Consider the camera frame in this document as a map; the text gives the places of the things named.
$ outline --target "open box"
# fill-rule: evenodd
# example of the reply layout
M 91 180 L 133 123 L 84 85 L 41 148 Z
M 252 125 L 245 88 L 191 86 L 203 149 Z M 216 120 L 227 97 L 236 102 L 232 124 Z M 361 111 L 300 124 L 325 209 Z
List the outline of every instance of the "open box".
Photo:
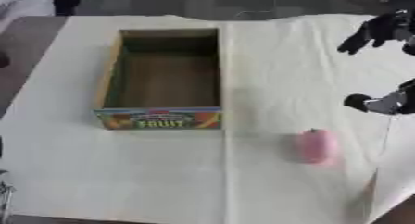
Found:
M 219 31 L 120 31 L 94 112 L 111 130 L 220 129 Z

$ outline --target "white paper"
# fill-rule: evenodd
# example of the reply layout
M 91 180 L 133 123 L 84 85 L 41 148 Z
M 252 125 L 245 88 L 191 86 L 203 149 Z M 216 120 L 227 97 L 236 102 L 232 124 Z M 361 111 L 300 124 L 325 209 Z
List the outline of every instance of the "white paper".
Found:
M 69 19 L 1 123 L 1 167 L 18 190 L 13 212 L 221 223 L 221 131 L 107 131 L 92 110 L 119 29 L 211 26 L 180 18 Z
M 352 93 L 390 93 L 415 75 L 415 58 L 401 43 L 337 53 L 368 18 L 69 19 L 0 124 L 1 166 L 18 188 L 14 211 L 202 224 L 376 219 L 415 190 L 407 152 L 415 123 L 394 119 L 380 157 L 389 117 L 342 103 Z M 92 99 L 117 30 L 200 27 L 220 28 L 225 132 L 101 129 Z M 337 135 L 338 163 L 298 161 L 292 135 L 311 128 Z

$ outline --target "colorful box label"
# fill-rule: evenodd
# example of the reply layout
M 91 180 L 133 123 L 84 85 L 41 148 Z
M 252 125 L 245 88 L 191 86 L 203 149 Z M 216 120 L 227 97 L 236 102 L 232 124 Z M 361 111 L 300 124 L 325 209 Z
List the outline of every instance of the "colorful box label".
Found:
M 95 111 L 110 130 L 220 129 L 220 111 Z

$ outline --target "floor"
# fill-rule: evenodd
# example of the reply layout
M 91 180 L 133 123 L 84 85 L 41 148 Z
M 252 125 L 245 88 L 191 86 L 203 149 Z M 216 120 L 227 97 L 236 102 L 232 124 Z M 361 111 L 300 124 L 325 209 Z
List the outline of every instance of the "floor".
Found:
M 83 0 L 77 14 L 261 20 L 322 13 L 377 14 L 391 8 L 379 0 Z

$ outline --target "box side panel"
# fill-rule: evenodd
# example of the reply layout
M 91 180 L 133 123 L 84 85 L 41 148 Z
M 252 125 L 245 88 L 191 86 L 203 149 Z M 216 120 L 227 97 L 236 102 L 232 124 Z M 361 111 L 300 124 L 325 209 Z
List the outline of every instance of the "box side panel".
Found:
M 112 72 L 113 72 L 114 67 L 116 66 L 121 47 L 122 47 L 122 38 L 119 35 L 116 42 L 111 48 L 110 59 L 107 63 L 107 67 L 104 70 L 103 77 L 101 78 L 101 81 L 98 84 L 98 90 L 97 90 L 95 101 L 94 101 L 95 109 L 100 109 L 104 107 L 104 103 L 107 97 L 107 90 L 111 82 Z
M 221 129 L 219 107 L 98 109 L 96 115 L 109 130 Z

